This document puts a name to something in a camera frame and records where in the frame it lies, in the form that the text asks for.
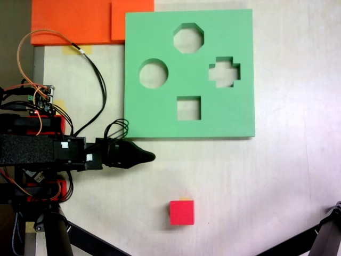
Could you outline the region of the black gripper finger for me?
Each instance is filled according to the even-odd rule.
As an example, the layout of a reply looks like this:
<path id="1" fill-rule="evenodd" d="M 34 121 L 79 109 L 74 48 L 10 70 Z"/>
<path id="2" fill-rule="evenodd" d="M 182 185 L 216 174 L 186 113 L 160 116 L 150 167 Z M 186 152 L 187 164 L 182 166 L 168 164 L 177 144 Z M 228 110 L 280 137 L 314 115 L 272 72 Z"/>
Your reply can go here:
<path id="1" fill-rule="evenodd" d="M 147 162 L 152 162 L 156 159 L 156 156 L 154 153 L 142 149 L 141 147 L 139 147 L 133 142 L 131 142 L 131 145 L 132 145 L 131 155 L 132 155 L 133 160 L 136 163 L 147 163 Z"/>
<path id="2" fill-rule="evenodd" d="M 130 169 L 136 165 L 145 163 L 145 161 L 143 160 L 134 160 L 134 159 L 128 159 L 128 160 L 124 160 L 121 162 L 121 168 L 122 169 Z"/>

